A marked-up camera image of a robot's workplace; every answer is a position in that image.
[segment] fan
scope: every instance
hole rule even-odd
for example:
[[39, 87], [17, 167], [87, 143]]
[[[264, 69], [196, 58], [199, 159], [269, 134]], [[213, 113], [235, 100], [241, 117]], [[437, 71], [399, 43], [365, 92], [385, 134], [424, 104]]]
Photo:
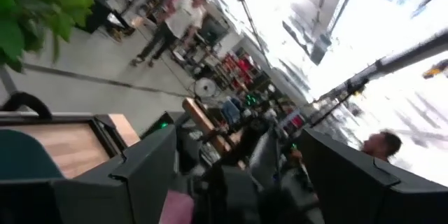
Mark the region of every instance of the fan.
[[201, 78], [195, 81], [193, 91], [195, 93], [195, 98], [200, 100], [201, 98], [214, 96], [218, 91], [218, 86], [209, 78]]

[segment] pink cloth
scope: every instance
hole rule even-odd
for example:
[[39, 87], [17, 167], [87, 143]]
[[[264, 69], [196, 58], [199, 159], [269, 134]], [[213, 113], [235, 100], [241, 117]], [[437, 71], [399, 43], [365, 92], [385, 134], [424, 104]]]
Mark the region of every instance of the pink cloth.
[[190, 224], [195, 203], [186, 194], [169, 190], [163, 204], [160, 224]]

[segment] sneaker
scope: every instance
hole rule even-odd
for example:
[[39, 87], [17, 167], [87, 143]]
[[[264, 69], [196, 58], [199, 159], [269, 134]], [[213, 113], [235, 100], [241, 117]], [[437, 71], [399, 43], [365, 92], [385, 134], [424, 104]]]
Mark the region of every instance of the sneaker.
[[136, 66], [136, 65], [138, 65], [138, 64], [140, 64], [140, 63], [142, 63], [142, 62], [144, 62], [145, 60], [144, 59], [142, 59], [142, 58], [140, 58], [140, 57], [136, 57], [135, 59], [133, 59], [133, 60], [131, 60], [131, 66]]

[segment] black pants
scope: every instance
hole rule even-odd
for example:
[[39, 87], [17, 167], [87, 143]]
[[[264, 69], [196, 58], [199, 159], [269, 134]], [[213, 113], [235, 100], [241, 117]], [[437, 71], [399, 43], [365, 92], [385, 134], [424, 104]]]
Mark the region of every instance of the black pants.
[[177, 37], [171, 32], [171, 30], [168, 28], [168, 25], [163, 22], [163, 24], [161, 24], [157, 28], [153, 39], [149, 41], [148, 45], [146, 45], [146, 47], [137, 55], [137, 57], [141, 59], [147, 58], [147, 56], [149, 56], [149, 54], [154, 50], [155, 45], [157, 45], [160, 41], [163, 41], [159, 50], [157, 50], [157, 52], [153, 56], [153, 59], [157, 60], [166, 49], [168, 49], [174, 42], [176, 42], [176, 40]]

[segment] white shirt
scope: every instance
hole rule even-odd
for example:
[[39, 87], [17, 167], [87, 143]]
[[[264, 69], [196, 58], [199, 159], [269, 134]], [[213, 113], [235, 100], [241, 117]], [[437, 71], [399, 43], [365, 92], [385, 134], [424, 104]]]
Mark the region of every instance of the white shirt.
[[176, 12], [168, 17], [165, 22], [178, 39], [185, 35], [191, 25], [201, 28], [204, 16], [204, 9], [201, 6], [194, 8], [193, 0], [178, 0], [174, 7]]

